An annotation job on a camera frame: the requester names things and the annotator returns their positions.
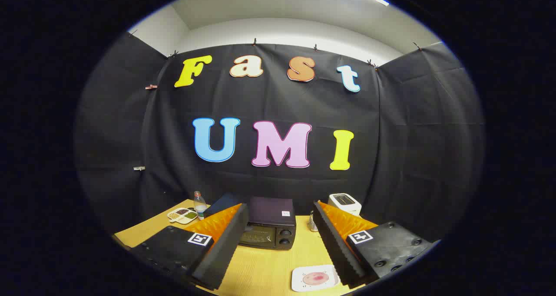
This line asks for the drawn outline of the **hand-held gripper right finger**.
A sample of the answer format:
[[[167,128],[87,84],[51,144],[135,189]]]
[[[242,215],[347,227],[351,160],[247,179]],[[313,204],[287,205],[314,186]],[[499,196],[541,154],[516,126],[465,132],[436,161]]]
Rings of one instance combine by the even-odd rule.
[[[340,282],[350,288],[395,276],[437,244],[395,221],[377,225],[321,201],[312,216]]]

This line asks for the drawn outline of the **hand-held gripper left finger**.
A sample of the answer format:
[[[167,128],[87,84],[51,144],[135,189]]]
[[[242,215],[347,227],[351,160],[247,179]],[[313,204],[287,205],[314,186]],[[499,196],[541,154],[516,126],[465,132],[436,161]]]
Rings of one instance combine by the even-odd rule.
[[[248,218],[248,205],[240,203],[186,229],[164,227],[130,253],[183,286],[215,290],[220,288]]]

